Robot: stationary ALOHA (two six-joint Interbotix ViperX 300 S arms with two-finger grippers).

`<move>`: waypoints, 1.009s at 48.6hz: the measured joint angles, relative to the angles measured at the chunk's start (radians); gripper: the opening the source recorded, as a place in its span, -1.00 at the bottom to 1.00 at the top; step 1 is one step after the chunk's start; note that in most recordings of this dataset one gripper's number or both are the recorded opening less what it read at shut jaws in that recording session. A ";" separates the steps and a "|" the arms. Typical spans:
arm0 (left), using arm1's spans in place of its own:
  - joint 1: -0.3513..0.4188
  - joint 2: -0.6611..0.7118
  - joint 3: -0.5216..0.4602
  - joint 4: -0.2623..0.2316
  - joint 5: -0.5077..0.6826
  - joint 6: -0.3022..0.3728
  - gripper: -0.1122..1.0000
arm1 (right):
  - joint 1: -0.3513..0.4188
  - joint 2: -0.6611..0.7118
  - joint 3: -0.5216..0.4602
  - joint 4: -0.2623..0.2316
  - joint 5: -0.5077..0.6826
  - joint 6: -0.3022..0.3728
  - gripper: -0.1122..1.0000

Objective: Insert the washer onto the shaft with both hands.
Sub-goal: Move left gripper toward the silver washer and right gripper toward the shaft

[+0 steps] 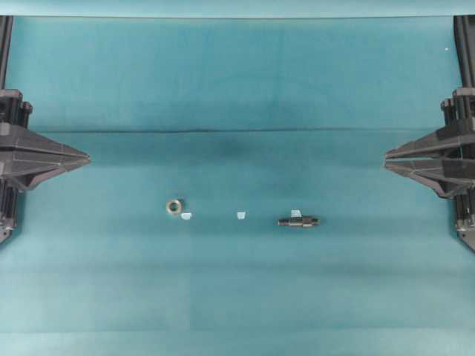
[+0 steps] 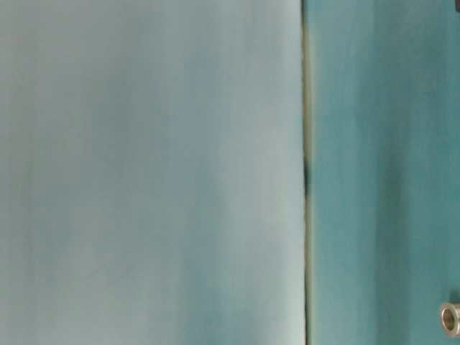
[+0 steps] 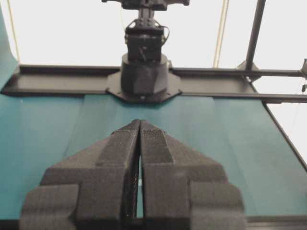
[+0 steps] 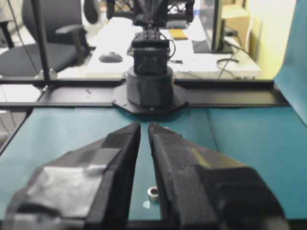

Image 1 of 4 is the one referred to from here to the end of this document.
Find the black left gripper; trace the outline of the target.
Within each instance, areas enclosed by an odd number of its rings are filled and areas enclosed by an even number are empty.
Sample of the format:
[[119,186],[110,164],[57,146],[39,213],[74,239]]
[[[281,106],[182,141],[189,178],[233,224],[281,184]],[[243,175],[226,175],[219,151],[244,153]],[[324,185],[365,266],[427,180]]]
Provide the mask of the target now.
[[[20,191],[91,163],[88,154],[28,127],[33,107],[18,90],[1,90],[1,158],[14,161],[1,167],[1,230],[14,230]],[[72,161],[52,165],[26,161]]]

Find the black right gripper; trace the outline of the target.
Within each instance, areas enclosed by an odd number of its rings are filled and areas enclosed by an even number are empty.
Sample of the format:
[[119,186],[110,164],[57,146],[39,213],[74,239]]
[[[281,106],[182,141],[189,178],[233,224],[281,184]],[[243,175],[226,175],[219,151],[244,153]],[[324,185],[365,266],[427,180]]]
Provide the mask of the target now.
[[462,122],[462,132],[433,132],[389,150],[385,159],[442,157],[461,159],[387,160],[384,167],[432,189],[438,197],[453,197],[458,237],[474,237],[474,88],[457,88],[441,103],[445,124]]

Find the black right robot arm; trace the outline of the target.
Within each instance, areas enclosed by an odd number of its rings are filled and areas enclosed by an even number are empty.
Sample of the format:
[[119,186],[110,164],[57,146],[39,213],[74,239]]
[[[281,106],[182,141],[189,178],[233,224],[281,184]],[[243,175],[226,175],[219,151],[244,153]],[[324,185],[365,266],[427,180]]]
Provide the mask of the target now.
[[453,200],[458,238],[474,248],[474,16],[455,16],[462,86],[441,102],[445,125],[384,155],[384,167]]

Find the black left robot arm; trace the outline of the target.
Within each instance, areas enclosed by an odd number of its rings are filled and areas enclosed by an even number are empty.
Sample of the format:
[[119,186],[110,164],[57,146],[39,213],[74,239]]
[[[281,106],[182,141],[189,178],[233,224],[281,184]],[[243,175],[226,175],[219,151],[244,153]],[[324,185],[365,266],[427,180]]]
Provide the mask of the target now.
[[91,158],[71,146],[28,129],[33,106],[5,79],[13,17],[1,17],[1,240],[16,229],[20,193],[60,174],[84,167]]

